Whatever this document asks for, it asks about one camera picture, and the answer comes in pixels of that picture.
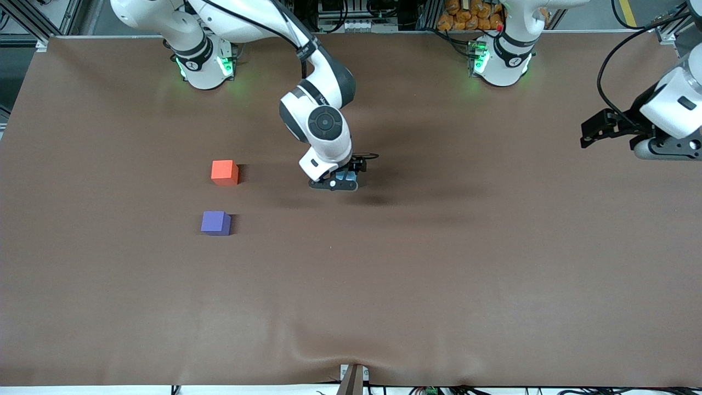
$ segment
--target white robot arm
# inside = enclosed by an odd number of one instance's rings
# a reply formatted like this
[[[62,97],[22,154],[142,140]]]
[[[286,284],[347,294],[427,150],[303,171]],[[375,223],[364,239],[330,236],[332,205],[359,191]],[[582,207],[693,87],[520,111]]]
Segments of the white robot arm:
[[[698,28],[702,1],[688,1]],[[648,30],[641,29],[635,35]],[[581,147],[635,135],[630,148],[640,159],[702,160],[702,44],[681,58],[657,84],[639,95],[629,110],[606,108],[582,125]]]
[[[484,35],[483,61],[475,74],[495,86],[510,86],[527,72],[534,45],[545,27],[542,7],[573,8],[589,0],[501,0],[507,10],[505,26],[496,36]]]
[[[365,159],[352,156],[348,124],[339,111],[354,98],[354,77],[277,0],[188,0],[212,34],[205,34],[199,21],[182,11],[183,0],[111,1],[114,12],[127,25],[164,36],[187,80],[198,89],[215,88],[230,77],[231,72],[227,75],[221,67],[221,43],[266,37],[281,37],[290,43],[303,64],[314,66],[314,72],[287,93],[279,106],[290,132],[310,144],[300,166],[315,188],[357,188],[355,176],[365,171]],[[335,179],[325,181],[327,176]]]

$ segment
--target brown tablecloth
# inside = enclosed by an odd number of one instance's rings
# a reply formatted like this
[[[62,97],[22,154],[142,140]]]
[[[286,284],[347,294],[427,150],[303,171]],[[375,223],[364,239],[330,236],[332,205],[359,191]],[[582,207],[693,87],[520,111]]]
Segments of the brown tablecloth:
[[[310,190],[278,117],[292,48],[183,83],[158,39],[54,39],[0,143],[0,384],[702,384],[702,168],[587,150],[621,34],[545,34],[497,89],[432,35],[322,41],[377,152]],[[653,35],[605,79],[628,108],[675,61]],[[218,187],[212,160],[245,164]],[[202,212],[235,234],[199,232]]]

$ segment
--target wire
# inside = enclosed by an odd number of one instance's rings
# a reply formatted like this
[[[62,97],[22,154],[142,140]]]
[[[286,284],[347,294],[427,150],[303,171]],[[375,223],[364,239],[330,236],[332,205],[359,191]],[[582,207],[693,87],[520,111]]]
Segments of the wire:
[[[243,43],[239,48],[237,48],[237,57],[235,59],[239,60],[244,56],[244,49],[246,49],[246,43]]]
[[[0,11],[0,12],[2,12],[2,14],[0,14],[0,25],[1,25],[1,26],[0,26],[0,30],[2,30],[2,29],[4,29],[4,28],[7,26],[7,24],[10,22],[10,14],[5,13],[5,11]]]
[[[380,155],[374,154],[374,153],[354,153],[351,156],[355,157],[355,158],[362,158],[365,160],[373,160],[373,159],[377,159],[380,157]]]
[[[290,18],[288,18],[288,16],[285,15],[285,11],[283,11],[285,5],[280,4],[278,0],[270,0],[270,2],[273,3],[273,6],[278,10],[278,13],[280,14],[280,17],[283,18],[285,25],[288,27],[288,33],[290,33],[290,37],[292,37],[292,39],[295,40],[295,45],[298,48],[302,47],[302,45],[300,44],[300,40],[298,40],[298,35],[295,33],[295,30],[293,30],[293,25],[290,22]]]
[[[371,4],[373,3],[374,0],[367,0],[366,1],[366,11],[368,11],[369,14],[376,18],[389,18],[391,16],[397,15],[397,5],[395,6],[395,9],[390,11],[389,13],[386,13],[383,15],[383,12],[378,8],[378,12],[375,12],[371,9]]]
[[[626,388],[618,389],[616,391],[614,391],[614,389],[612,389],[612,388],[607,389],[607,390],[609,391],[610,395],[619,395],[619,394],[623,394],[625,392],[629,392],[632,389],[634,389],[634,388],[633,387],[626,387]]]
[[[582,391],[576,391],[575,389],[565,389],[561,392],[558,393],[558,395],[566,395],[566,394],[576,394],[576,395],[592,395],[594,392],[590,392],[586,389],[581,389]]]
[[[276,32],[276,31],[273,30],[272,28],[270,28],[270,27],[268,27],[268,26],[266,26],[266,25],[264,25],[264,24],[262,24],[262,23],[256,22],[255,20],[252,20],[252,19],[250,19],[250,18],[247,18],[247,17],[245,17],[245,16],[243,16],[243,15],[241,15],[241,14],[235,13],[234,11],[228,10],[228,9],[226,9],[226,8],[223,7],[223,6],[220,6],[219,4],[212,2],[211,0],[202,0],[202,1],[204,1],[205,3],[209,4],[210,6],[212,6],[212,7],[214,7],[214,8],[217,8],[219,11],[222,11],[222,12],[224,12],[224,13],[226,13],[226,14],[229,14],[229,15],[231,15],[231,16],[233,16],[233,17],[239,18],[239,19],[241,19],[241,20],[243,20],[243,21],[245,21],[245,22],[251,23],[252,25],[256,25],[256,26],[260,27],[261,29],[267,30],[268,32],[271,32],[271,33],[277,35],[278,37],[280,37],[280,38],[282,38],[283,40],[287,41],[288,44],[290,44],[290,45],[292,45],[293,47],[295,47],[295,50],[296,50],[296,51],[297,51],[298,49],[300,49],[300,47],[299,47],[297,44],[295,44],[292,40],[290,40],[288,37],[285,37],[283,34],[281,34],[281,33],[279,33],[279,32]]]
[[[486,31],[485,31],[485,30],[483,30],[483,29],[476,29],[476,30],[479,30],[479,31],[481,31],[481,32],[485,33],[485,35],[486,35],[486,36],[488,36],[488,37],[491,37],[491,38],[493,38],[493,39],[496,39],[496,38],[498,38],[498,37],[499,37],[499,36],[493,36],[492,34],[490,34],[490,33],[486,32]]]
[[[307,23],[310,25],[312,30],[315,32],[321,32],[321,33],[334,33],[335,31],[339,30],[345,23],[346,20],[348,19],[349,16],[349,5],[347,0],[339,0],[339,21],[336,23],[336,26],[332,30],[329,30],[328,32],[325,32],[324,30],[321,30],[318,26],[317,23],[315,23],[312,20],[312,16],[314,15],[314,3],[317,3],[318,0],[309,0],[307,3]]]
[[[451,38],[451,37],[449,37],[449,38],[447,39],[446,36],[444,36],[444,33],[441,33],[441,31],[436,30],[436,29],[434,29],[434,28],[432,28],[432,27],[424,27],[424,28],[422,28],[422,29],[420,29],[420,30],[424,30],[424,31],[427,31],[427,32],[432,32],[432,33],[436,34],[437,36],[441,37],[442,39],[447,40],[447,41],[451,41],[451,42],[455,42],[456,44],[468,45],[468,42],[469,42],[469,41],[457,40],[457,39],[454,39],[454,38]]]
[[[653,23],[653,24],[644,26],[641,30],[636,31],[635,33],[631,34],[629,37],[626,37],[624,40],[622,40],[619,44],[617,44],[614,47],[614,49],[612,49],[609,52],[609,54],[607,54],[606,58],[604,58],[604,61],[602,62],[602,66],[600,67],[600,72],[597,73],[597,92],[600,94],[600,97],[609,106],[609,108],[614,110],[614,112],[616,112],[617,115],[619,115],[619,117],[621,117],[626,122],[629,122],[630,124],[632,124],[633,126],[635,126],[637,128],[640,128],[641,125],[639,125],[638,123],[634,123],[631,119],[629,119],[629,117],[627,117],[622,110],[620,110],[616,105],[614,105],[614,103],[612,103],[612,101],[609,100],[607,95],[604,93],[604,90],[602,89],[602,75],[604,74],[604,69],[607,68],[607,65],[609,64],[609,61],[612,59],[612,56],[614,56],[614,54],[621,47],[625,46],[629,41],[635,39],[636,37],[640,36],[641,34],[644,34],[645,32],[648,32],[650,29],[654,29],[658,26],[666,25],[674,20],[687,18],[689,15],[690,15],[689,13],[684,13],[682,15],[678,15],[678,16],[671,18],[671,19],[668,19],[668,20],[664,20],[661,22],[657,22],[657,23]]]
[[[645,26],[631,26],[631,25],[627,24],[626,22],[624,22],[621,19],[621,16],[619,16],[619,12],[617,12],[617,10],[616,10],[616,6],[614,5],[614,0],[611,0],[611,3],[612,3],[612,12],[614,13],[614,17],[616,18],[616,21],[619,22],[619,25],[622,25],[622,26],[626,27],[627,29],[634,29],[634,30],[643,29],[645,27]]]
[[[339,22],[336,24],[336,26],[332,29],[329,30],[327,33],[334,33],[335,31],[339,30],[345,23],[346,19],[349,16],[349,4],[347,0],[341,0],[343,2],[343,6],[340,7],[339,11]]]
[[[453,47],[453,49],[455,49],[456,52],[458,52],[459,54],[465,56],[466,58],[471,58],[471,57],[472,57],[471,55],[468,54],[468,52],[463,52],[463,51],[458,47],[458,44],[456,44],[455,42],[453,42],[453,40],[451,40],[451,37],[449,37],[449,31],[448,31],[448,30],[446,31],[446,40],[448,40],[448,42],[451,43],[451,46]]]

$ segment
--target purple cube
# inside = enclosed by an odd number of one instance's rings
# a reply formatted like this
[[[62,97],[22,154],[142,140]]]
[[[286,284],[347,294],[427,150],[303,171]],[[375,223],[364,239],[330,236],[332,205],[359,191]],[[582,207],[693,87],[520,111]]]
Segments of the purple cube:
[[[209,236],[228,236],[232,216],[225,212],[204,212],[200,230]]]

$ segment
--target black cable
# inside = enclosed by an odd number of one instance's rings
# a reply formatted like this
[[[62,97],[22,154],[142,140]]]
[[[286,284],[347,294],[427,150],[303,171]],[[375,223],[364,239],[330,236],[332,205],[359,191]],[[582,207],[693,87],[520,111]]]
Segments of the black cable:
[[[491,37],[491,38],[493,38],[493,39],[496,39],[496,38],[498,37],[498,36],[493,36],[492,34],[486,32],[486,31],[483,30],[483,29],[476,29],[476,30],[479,30],[480,32],[485,33],[486,36]]]
[[[622,40],[619,44],[617,44],[614,47],[614,49],[612,49],[609,52],[609,54],[606,56],[606,58],[604,58],[604,61],[602,62],[602,66],[600,67],[600,72],[597,73],[597,92],[600,94],[600,97],[609,106],[609,108],[614,110],[614,112],[616,112],[617,115],[619,115],[619,117],[621,117],[621,119],[624,119],[626,122],[632,124],[635,127],[640,128],[641,125],[634,123],[631,119],[629,119],[629,117],[627,117],[622,110],[619,110],[619,108],[616,105],[614,105],[614,103],[612,103],[612,101],[609,100],[607,95],[604,93],[604,90],[602,89],[602,75],[604,74],[604,69],[607,68],[607,65],[609,64],[609,61],[612,59],[612,56],[614,56],[614,54],[621,47],[625,46],[629,41],[635,39],[636,37],[640,36],[641,34],[644,34],[645,32],[649,31],[650,29],[654,29],[658,26],[668,24],[674,20],[687,18],[689,15],[690,15],[689,13],[684,13],[682,15],[678,15],[674,18],[669,19],[669,20],[665,20],[665,21],[661,21],[661,22],[657,22],[654,24],[644,26],[641,30],[636,31],[635,33],[631,34],[629,37],[626,37],[624,40]]]
[[[559,392],[558,395],[566,395],[566,394],[575,394],[575,395],[592,395],[596,394],[596,392],[590,392],[587,391],[586,389],[581,389],[582,391],[576,391],[575,389],[564,389],[563,391]]]
[[[327,33],[334,33],[335,31],[339,30],[345,23],[346,19],[349,16],[349,4],[347,0],[341,0],[342,4],[340,7],[339,11],[339,22],[336,24],[336,26],[332,29],[329,30]]]
[[[312,5],[314,3],[314,0],[309,0],[307,2],[307,15],[305,16],[305,19],[307,19],[307,24],[310,26],[312,30],[315,32],[319,31],[319,28],[317,27],[317,24],[312,21],[312,16],[314,15],[314,12],[312,11]]]
[[[358,158],[362,158],[365,160],[373,160],[373,159],[379,158],[380,155],[374,154],[374,153],[353,153],[351,155],[351,157],[358,157]]]
[[[244,20],[244,21],[246,21],[246,22],[248,22],[248,23],[251,23],[252,25],[256,25],[256,26],[260,27],[261,29],[267,30],[268,32],[271,32],[271,33],[275,34],[276,36],[278,36],[278,37],[282,38],[283,40],[287,41],[288,44],[290,44],[290,45],[292,45],[293,47],[295,47],[295,51],[297,51],[298,49],[300,49],[300,47],[298,47],[298,45],[295,44],[294,42],[292,42],[292,40],[290,40],[288,37],[285,37],[283,34],[276,32],[275,30],[271,29],[270,27],[268,27],[268,26],[266,26],[266,25],[264,25],[264,24],[262,24],[262,23],[256,22],[255,20],[249,19],[249,18],[247,18],[247,17],[245,17],[245,16],[243,16],[243,15],[240,15],[240,14],[238,14],[238,13],[235,13],[235,12],[231,11],[231,10],[228,10],[228,9],[226,9],[225,7],[222,7],[222,6],[220,6],[219,4],[217,4],[217,3],[213,3],[213,2],[210,1],[210,0],[202,0],[202,1],[204,1],[205,3],[211,5],[211,6],[214,7],[214,8],[217,8],[219,11],[222,11],[222,12],[224,12],[224,13],[226,13],[226,14],[229,14],[229,15],[231,15],[231,16],[233,16],[233,17],[236,17],[236,18],[239,18],[239,19],[241,19],[241,20]]]
[[[614,0],[611,0],[611,3],[612,3],[612,12],[614,13],[614,17],[616,18],[616,21],[619,22],[619,25],[622,25],[622,26],[626,27],[627,29],[634,29],[634,30],[643,29],[645,27],[645,26],[631,26],[631,25],[627,24],[626,22],[624,22],[616,10],[616,6],[614,5]]]
[[[620,388],[620,389],[617,389],[617,390],[615,390],[615,389],[613,389],[613,388],[610,388],[610,389],[608,389],[608,390],[609,390],[610,395],[620,395],[620,394],[623,394],[623,393],[625,393],[625,392],[629,392],[629,391],[631,391],[631,390],[633,390],[633,389],[634,389],[633,387],[626,387],[626,388]]]
[[[0,14],[0,24],[2,24],[2,26],[0,26],[0,30],[4,29],[9,22],[10,22],[10,14],[7,14],[7,13],[5,13],[5,11],[2,11],[2,14]]]
[[[471,56],[468,52],[463,52],[463,51],[458,47],[458,44],[456,44],[455,42],[453,42],[453,40],[451,39],[451,37],[449,37],[449,31],[448,31],[448,30],[446,31],[446,40],[447,40],[448,42],[451,43],[451,46],[453,47],[453,49],[456,50],[456,52],[458,52],[459,54],[465,56],[466,58],[473,58],[473,56]]]
[[[395,9],[390,11],[389,13],[386,13],[383,15],[383,12],[378,8],[378,12],[375,12],[371,9],[371,4],[373,3],[374,0],[367,0],[366,1],[366,11],[368,11],[369,14],[376,18],[389,18],[391,16],[397,15],[397,5],[395,5]]]
[[[456,43],[456,44],[468,45],[468,42],[470,42],[470,40],[469,40],[469,41],[462,41],[462,40],[457,40],[457,39],[454,39],[454,38],[451,38],[451,37],[449,37],[449,38],[447,39],[446,36],[444,36],[444,33],[441,33],[441,31],[436,30],[436,29],[434,29],[434,28],[432,28],[432,27],[424,27],[424,28],[420,29],[420,31],[421,31],[421,30],[424,30],[424,31],[427,31],[427,32],[432,32],[432,33],[436,34],[437,36],[441,37],[442,39],[447,40],[447,41],[454,42],[454,43]]]

